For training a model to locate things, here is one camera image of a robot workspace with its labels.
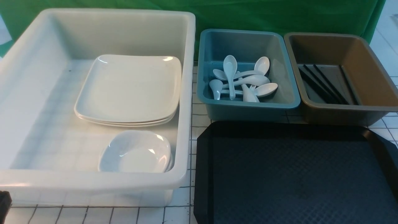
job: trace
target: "plastic spoon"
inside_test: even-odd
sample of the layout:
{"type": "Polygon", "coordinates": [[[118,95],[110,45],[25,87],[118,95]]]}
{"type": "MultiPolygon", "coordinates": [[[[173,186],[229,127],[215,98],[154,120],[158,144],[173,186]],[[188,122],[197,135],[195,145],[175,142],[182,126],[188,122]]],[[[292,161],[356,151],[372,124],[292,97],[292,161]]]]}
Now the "plastic spoon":
{"type": "Polygon", "coordinates": [[[235,99],[235,86],[234,86],[234,76],[236,70],[238,69],[238,63],[236,59],[232,55],[228,55],[224,59],[224,63],[222,64],[224,67],[225,77],[228,81],[229,86],[229,98],[230,100],[235,99]]]}
{"type": "Polygon", "coordinates": [[[241,85],[243,90],[243,101],[244,102],[260,102],[256,95],[249,89],[246,84],[241,85]]]}
{"type": "MultiPolygon", "coordinates": [[[[278,84],[276,84],[276,83],[267,83],[267,84],[264,84],[262,86],[257,87],[256,89],[254,89],[253,93],[257,97],[264,97],[264,96],[268,96],[271,93],[275,92],[275,90],[277,88],[278,88],[278,84]]],[[[221,94],[229,94],[229,90],[223,89],[221,91],[221,94]]],[[[235,90],[235,94],[236,95],[243,95],[243,91],[235,90]]]]}
{"type": "Polygon", "coordinates": [[[253,90],[254,94],[257,97],[268,96],[273,93],[278,88],[278,84],[276,83],[267,83],[261,85],[253,90]]]}
{"type": "MultiPolygon", "coordinates": [[[[213,73],[216,76],[216,78],[218,78],[219,80],[227,81],[227,79],[225,77],[225,73],[223,71],[221,71],[220,69],[213,69],[213,73]]],[[[246,77],[249,75],[261,75],[261,74],[262,73],[260,71],[255,71],[255,70],[245,71],[245,72],[241,72],[241,73],[236,73],[234,76],[234,79],[238,79],[240,77],[246,77]]]]}
{"type": "Polygon", "coordinates": [[[223,83],[218,79],[213,79],[212,81],[209,82],[209,86],[213,91],[213,98],[215,100],[220,100],[222,85],[223,83]]]}
{"type": "MultiPolygon", "coordinates": [[[[264,84],[270,83],[269,79],[265,76],[262,75],[251,75],[248,77],[245,77],[241,80],[235,81],[232,83],[233,86],[240,86],[242,84],[251,84],[251,85],[255,85],[255,86],[261,86],[264,84]]],[[[222,88],[228,88],[230,85],[229,84],[224,84],[222,85],[222,88]]]]}
{"type": "MultiPolygon", "coordinates": [[[[261,73],[261,75],[266,75],[269,70],[270,62],[269,58],[261,57],[257,60],[256,64],[254,65],[254,70],[261,73]]],[[[256,86],[251,85],[250,89],[253,90],[256,86]]]]}

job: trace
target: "black tray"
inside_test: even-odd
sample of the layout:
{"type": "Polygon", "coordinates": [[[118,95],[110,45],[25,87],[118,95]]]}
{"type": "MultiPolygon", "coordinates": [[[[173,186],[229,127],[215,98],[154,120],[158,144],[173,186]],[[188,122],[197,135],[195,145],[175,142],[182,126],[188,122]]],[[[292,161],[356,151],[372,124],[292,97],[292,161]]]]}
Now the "black tray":
{"type": "Polygon", "coordinates": [[[354,126],[215,122],[197,140],[198,224],[398,223],[398,150],[354,126]]]}

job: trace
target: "green backdrop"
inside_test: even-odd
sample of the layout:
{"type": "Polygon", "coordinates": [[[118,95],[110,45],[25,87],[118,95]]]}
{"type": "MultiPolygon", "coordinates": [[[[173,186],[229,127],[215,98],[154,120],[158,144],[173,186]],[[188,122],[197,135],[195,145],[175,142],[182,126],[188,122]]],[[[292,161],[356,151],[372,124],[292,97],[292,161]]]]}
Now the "green backdrop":
{"type": "Polygon", "coordinates": [[[134,8],[187,11],[196,15],[196,49],[208,28],[359,35],[370,42],[385,0],[0,0],[16,40],[47,8],[134,8]]]}

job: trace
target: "plate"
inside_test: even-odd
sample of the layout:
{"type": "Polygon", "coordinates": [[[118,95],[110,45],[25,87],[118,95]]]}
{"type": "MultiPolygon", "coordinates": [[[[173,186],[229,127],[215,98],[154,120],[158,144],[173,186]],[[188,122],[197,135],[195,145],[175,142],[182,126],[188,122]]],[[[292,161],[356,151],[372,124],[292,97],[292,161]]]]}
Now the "plate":
{"type": "Polygon", "coordinates": [[[163,123],[166,121],[170,121],[174,115],[176,114],[176,112],[174,112],[170,117],[165,118],[165,119],[160,119],[160,120],[155,120],[155,121],[148,121],[148,122],[136,122],[136,123],[116,123],[116,122],[102,122],[102,121],[97,121],[97,120],[89,120],[89,119],[85,119],[80,117],[79,115],[77,117],[83,119],[83,120],[87,120],[87,121],[93,121],[93,122],[97,122],[97,123],[101,123],[101,124],[114,124],[114,125],[133,125],[133,126],[141,126],[141,125],[149,125],[149,124],[159,124],[159,123],[163,123]]]}
{"type": "Polygon", "coordinates": [[[169,56],[101,55],[75,104],[80,118],[136,123],[167,119],[177,109],[181,62],[169,56]]]}
{"type": "Polygon", "coordinates": [[[113,126],[113,127],[123,127],[123,128],[141,128],[141,127],[151,127],[151,126],[156,126],[156,125],[161,125],[161,124],[166,124],[167,122],[171,121],[174,116],[169,117],[165,121],[159,122],[159,123],[146,123],[146,124],[133,124],[133,123],[119,123],[119,124],[110,124],[110,123],[101,123],[98,121],[92,121],[92,120],[86,120],[88,122],[94,123],[94,124],[101,124],[105,126],[113,126]]]}

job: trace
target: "blue plastic bin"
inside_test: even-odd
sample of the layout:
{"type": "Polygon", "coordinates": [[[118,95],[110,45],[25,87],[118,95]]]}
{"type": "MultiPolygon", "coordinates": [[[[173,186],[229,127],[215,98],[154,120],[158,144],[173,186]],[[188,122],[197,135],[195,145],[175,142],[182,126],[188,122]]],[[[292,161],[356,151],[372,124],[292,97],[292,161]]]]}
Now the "blue plastic bin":
{"type": "Polygon", "coordinates": [[[212,120],[277,121],[286,110],[300,104],[300,95],[283,38],[271,32],[207,29],[201,33],[198,60],[197,96],[206,104],[212,120]],[[233,55],[238,71],[253,70],[256,61],[267,56],[271,66],[269,79],[278,84],[277,91],[259,98],[260,103],[234,101],[228,95],[214,100],[209,82],[215,79],[213,69],[221,69],[224,58],[233,55]]]}

